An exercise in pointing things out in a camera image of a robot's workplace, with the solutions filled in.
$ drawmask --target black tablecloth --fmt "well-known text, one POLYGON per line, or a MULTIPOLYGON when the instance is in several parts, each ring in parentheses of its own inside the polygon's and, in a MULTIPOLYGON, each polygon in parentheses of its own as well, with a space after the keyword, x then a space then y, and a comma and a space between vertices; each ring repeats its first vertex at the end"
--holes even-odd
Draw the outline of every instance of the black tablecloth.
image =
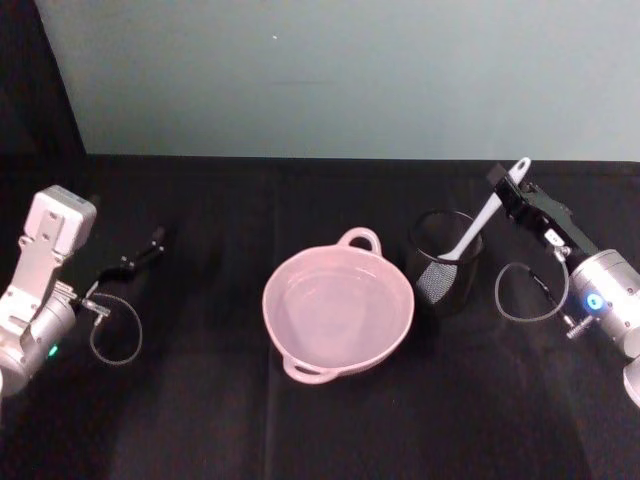
MULTIPOLYGON (((142 317, 139 359, 99 364, 87 346, 91 318, 81 316, 59 355, 4 400, 2 478, 637 477, 640 411, 624 392, 625 359, 597 329, 571 343, 559 320, 520 325, 497 314, 493 282, 509 261, 559 286, 554 261, 501 214, 484 230, 462 313, 417 317, 400 348, 359 375, 310 387, 282 370, 261 312, 278 264, 362 225, 401 266, 412 220, 431 208, 475 214, 491 166, 4 159, 5 284, 32 196, 52 183, 100 196, 92 237, 63 273, 77 288, 158 224, 168 238, 156 268, 109 289, 142 317)), ((530 177, 598 245, 639 266, 639 175, 634 164, 538 162, 530 177)), ((522 288, 516 280, 505 287, 512 308, 548 308, 534 290, 509 293, 522 288)))

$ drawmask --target mesh utensil holder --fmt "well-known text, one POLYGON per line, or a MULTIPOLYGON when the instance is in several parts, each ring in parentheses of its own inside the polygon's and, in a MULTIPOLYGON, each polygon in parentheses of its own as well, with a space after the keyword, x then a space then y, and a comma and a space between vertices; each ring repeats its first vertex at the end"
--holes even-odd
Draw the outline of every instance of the mesh utensil holder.
POLYGON ((472 222, 473 218, 462 212, 431 210, 409 229, 405 275, 420 313, 443 317, 460 311, 466 304, 484 248, 482 234, 471 241, 459 260, 438 256, 453 250, 472 222), (432 263, 438 265, 429 268, 432 263), (452 283, 441 281, 443 273, 455 276, 452 283))

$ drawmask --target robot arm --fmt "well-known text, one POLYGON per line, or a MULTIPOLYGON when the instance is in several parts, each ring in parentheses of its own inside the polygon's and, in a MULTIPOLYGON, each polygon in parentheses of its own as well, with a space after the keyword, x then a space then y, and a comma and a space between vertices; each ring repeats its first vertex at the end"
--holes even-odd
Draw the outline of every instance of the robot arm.
POLYGON ((11 284, 0 297, 0 396, 20 391, 73 327, 73 288, 61 267, 82 247, 96 218, 88 201, 59 186, 31 204, 11 284))
POLYGON ((600 251, 572 221, 571 211, 533 183, 516 185, 497 165, 489 181, 507 216, 524 227, 570 273, 570 289, 585 318, 574 325, 570 338, 597 323, 618 349, 634 359, 623 370, 624 385, 640 407, 640 274, 615 250, 600 251))

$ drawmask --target pink bowl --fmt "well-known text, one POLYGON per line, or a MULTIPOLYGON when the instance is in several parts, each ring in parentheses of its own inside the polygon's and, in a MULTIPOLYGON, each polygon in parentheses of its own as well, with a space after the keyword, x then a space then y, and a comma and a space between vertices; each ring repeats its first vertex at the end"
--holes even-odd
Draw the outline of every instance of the pink bowl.
POLYGON ((320 384, 366 370, 404 339, 413 291, 382 257, 380 240, 354 228, 336 245, 304 250, 280 265, 264 290, 264 320, 287 374, 320 384), (364 238, 372 251, 352 247, 364 238))

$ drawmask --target light blue wall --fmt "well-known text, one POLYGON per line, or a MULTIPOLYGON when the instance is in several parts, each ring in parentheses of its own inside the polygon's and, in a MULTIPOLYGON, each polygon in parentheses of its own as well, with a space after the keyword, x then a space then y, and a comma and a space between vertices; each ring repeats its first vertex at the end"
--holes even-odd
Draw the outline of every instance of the light blue wall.
POLYGON ((91 153, 640 158, 640 2, 37 0, 91 153))

